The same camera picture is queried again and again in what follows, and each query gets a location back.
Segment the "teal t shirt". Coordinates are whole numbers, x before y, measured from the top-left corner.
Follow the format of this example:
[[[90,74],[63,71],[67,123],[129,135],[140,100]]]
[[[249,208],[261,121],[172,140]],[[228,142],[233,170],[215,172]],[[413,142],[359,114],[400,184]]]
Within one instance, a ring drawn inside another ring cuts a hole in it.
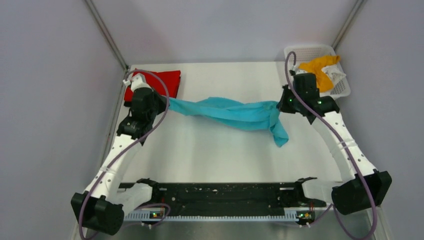
[[[185,116],[201,116],[243,131],[267,130],[277,147],[289,141],[280,121],[278,102],[273,100],[242,103],[224,97],[208,97],[197,102],[170,99],[171,111]]]

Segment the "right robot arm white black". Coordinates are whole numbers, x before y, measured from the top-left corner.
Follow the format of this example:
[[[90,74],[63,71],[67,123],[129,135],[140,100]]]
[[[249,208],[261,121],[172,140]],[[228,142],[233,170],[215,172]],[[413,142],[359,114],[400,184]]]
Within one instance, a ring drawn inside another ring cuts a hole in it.
[[[321,96],[312,73],[295,74],[292,87],[283,86],[277,109],[299,113],[321,136],[339,169],[341,181],[317,177],[299,179],[301,187],[293,192],[299,206],[313,199],[333,204],[342,215],[379,207],[392,183],[387,171],[379,171],[360,150],[348,131],[340,108],[331,96]]]

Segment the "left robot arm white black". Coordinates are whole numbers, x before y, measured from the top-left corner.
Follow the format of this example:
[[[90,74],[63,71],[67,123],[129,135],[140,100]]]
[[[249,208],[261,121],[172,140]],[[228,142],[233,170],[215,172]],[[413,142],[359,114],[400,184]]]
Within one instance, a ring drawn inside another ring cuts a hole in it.
[[[142,204],[154,207],[160,193],[148,183],[135,183],[124,192],[120,184],[135,154],[146,138],[162,123],[170,106],[168,94],[142,87],[133,92],[126,117],[118,124],[110,151],[83,193],[75,193],[71,206],[78,223],[81,239],[83,229],[115,235],[125,216]]]

